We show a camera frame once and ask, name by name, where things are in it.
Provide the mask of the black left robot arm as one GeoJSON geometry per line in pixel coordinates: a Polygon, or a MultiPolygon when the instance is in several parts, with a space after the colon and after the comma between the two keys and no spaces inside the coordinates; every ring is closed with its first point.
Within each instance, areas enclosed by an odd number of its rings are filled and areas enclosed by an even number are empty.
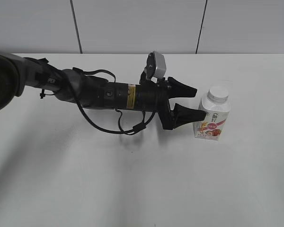
{"type": "Polygon", "coordinates": [[[79,68],[60,70],[45,58],[20,57],[0,52],[0,110],[14,97],[22,95],[25,87],[41,89],[40,97],[54,96],[60,101],[74,103],[84,114],[86,109],[111,109],[147,112],[158,115],[163,129],[173,130],[184,124],[204,120],[203,110],[190,109],[179,104],[170,107],[170,99],[192,98],[197,90],[166,78],[164,56],[151,52],[140,76],[139,84],[118,83],[100,78],[99,69],[84,71],[79,68]]]}

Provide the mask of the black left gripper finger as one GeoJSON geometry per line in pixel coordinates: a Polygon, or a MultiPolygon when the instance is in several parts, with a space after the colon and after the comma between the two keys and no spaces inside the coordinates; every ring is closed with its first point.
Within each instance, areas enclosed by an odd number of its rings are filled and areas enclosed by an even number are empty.
{"type": "Polygon", "coordinates": [[[192,98],[195,97],[197,94],[197,89],[194,87],[187,86],[173,77],[168,77],[168,96],[169,98],[182,98],[188,97],[192,98]]]}
{"type": "Polygon", "coordinates": [[[188,123],[203,121],[206,117],[206,111],[190,109],[179,104],[175,104],[172,112],[174,116],[173,128],[188,123]]]}

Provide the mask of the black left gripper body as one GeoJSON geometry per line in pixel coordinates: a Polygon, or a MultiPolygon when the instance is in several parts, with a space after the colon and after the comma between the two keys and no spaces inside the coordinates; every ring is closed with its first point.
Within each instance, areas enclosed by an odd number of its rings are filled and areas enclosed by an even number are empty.
{"type": "Polygon", "coordinates": [[[176,128],[176,112],[171,110],[169,100],[176,97],[177,81],[173,77],[162,79],[159,83],[140,77],[135,95],[135,110],[150,112],[148,120],[143,124],[149,124],[155,114],[159,115],[163,129],[176,128]]]}

